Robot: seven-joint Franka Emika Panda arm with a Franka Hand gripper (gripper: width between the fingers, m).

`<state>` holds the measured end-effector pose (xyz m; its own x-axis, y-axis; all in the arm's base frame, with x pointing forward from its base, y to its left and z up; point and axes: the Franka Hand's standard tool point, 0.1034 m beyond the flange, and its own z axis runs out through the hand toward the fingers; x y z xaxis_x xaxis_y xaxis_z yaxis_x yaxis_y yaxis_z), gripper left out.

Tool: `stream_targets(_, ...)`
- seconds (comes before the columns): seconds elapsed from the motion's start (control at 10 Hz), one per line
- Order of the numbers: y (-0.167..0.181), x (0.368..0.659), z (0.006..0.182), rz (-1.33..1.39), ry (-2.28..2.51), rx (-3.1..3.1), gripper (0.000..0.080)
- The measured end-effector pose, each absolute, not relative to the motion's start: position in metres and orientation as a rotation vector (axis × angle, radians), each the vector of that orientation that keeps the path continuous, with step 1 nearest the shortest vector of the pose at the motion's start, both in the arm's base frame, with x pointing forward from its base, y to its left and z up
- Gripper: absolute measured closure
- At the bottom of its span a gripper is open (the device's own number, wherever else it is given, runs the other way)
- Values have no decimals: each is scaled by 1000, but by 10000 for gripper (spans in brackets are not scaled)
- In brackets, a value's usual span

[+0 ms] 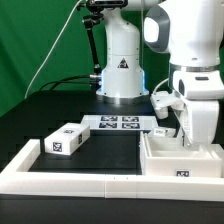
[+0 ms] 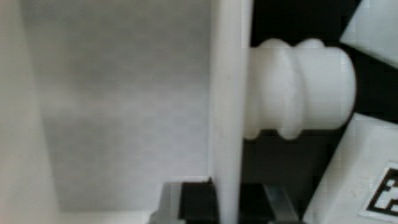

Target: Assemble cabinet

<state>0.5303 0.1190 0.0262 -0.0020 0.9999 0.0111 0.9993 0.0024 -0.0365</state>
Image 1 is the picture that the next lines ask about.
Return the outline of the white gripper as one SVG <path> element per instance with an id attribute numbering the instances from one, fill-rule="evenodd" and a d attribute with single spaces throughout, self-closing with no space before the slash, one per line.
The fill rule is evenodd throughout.
<path id="1" fill-rule="evenodd" d="M 211 144 L 219 116 L 218 100 L 224 98 L 220 72 L 175 71 L 172 87 L 184 104 L 178 119 L 189 141 Z"/>

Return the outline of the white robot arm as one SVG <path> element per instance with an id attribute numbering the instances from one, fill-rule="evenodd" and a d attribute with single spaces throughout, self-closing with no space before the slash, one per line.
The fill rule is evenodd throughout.
<path id="1" fill-rule="evenodd" d="M 143 41 L 168 53 L 169 93 L 153 93 L 157 117 L 172 107 L 191 143 L 210 144 L 218 101 L 224 98 L 219 49 L 224 38 L 224 0 L 87 0 L 92 24 L 105 22 L 107 64 L 101 72 L 100 99 L 130 102 L 149 94 L 138 62 Z"/>

